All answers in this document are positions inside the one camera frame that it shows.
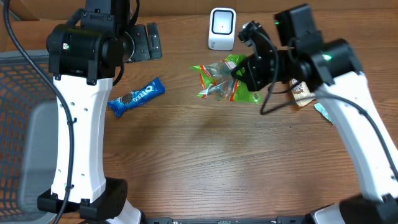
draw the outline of blue wrapper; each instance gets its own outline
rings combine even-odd
[[[165,88],[159,78],[155,78],[154,81],[146,85],[142,90],[133,90],[127,95],[109,101],[108,106],[112,108],[114,114],[120,118],[126,110],[141,106],[164,92]]]

